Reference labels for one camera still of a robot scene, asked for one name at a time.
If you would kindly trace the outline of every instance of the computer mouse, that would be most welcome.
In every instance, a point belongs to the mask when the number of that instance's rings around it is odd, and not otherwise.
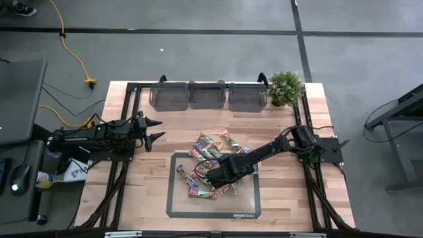
[[[10,179],[11,192],[15,196],[21,196],[28,191],[29,188],[29,174],[31,166],[30,165],[19,165],[16,167]]]

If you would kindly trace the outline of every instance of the plant pot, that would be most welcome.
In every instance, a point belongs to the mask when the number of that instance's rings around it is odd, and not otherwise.
[[[282,104],[277,103],[277,102],[275,102],[275,101],[273,101],[273,100],[272,100],[272,105],[273,105],[273,106],[282,106]]]

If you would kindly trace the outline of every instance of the plastic container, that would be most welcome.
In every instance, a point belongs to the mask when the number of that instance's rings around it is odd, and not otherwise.
[[[154,83],[149,103],[157,112],[184,111],[188,108],[188,84]]]
[[[229,109],[233,112],[261,112],[267,105],[265,85],[229,85]]]
[[[192,109],[220,109],[226,101],[225,81],[217,83],[188,83],[188,100]]]

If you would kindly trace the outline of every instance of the yellow extension cord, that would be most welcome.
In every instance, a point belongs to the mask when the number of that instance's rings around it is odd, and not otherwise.
[[[59,112],[57,112],[56,110],[54,110],[52,107],[49,107],[49,106],[47,106],[47,105],[38,105],[38,107],[41,107],[41,108],[47,108],[47,109],[49,109],[49,110],[51,110],[52,112],[54,112],[57,116],[58,116],[58,118],[61,120],[61,122],[63,122],[66,126],[69,126],[69,127],[72,127],[72,128],[82,128],[83,126],[85,126],[85,125],[87,125],[87,128],[90,128],[91,127],[91,123],[88,123],[88,121],[86,121],[86,122],[84,122],[83,124],[79,124],[79,125],[73,125],[73,124],[70,124],[70,123],[67,123],[61,116],[60,116],[60,114],[59,114]]]
[[[95,79],[91,79],[88,75],[87,69],[85,69],[84,63],[78,58],[78,56],[76,56],[67,46],[65,43],[65,24],[63,23],[63,19],[61,17],[61,14],[59,12],[58,7],[56,7],[56,4],[54,4],[53,0],[50,0],[50,2],[52,3],[54,9],[56,10],[56,13],[58,14],[59,18],[60,18],[60,23],[61,23],[61,41],[63,42],[63,46],[65,47],[66,51],[69,52],[69,54],[71,54],[82,66],[82,68],[84,69],[85,72],[85,76],[86,79],[84,80],[84,83],[86,85],[89,85],[91,89],[94,88],[94,85],[97,83],[97,81]]]

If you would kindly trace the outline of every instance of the shoe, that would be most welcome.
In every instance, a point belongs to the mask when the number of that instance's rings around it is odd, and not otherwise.
[[[28,7],[21,2],[18,2],[13,7],[8,6],[7,9],[9,11],[11,11],[12,13],[16,14],[16,15],[24,16],[24,17],[31,17],[32,15],[34,15],[37,12],[37,9],[32,8],[32,7]]]

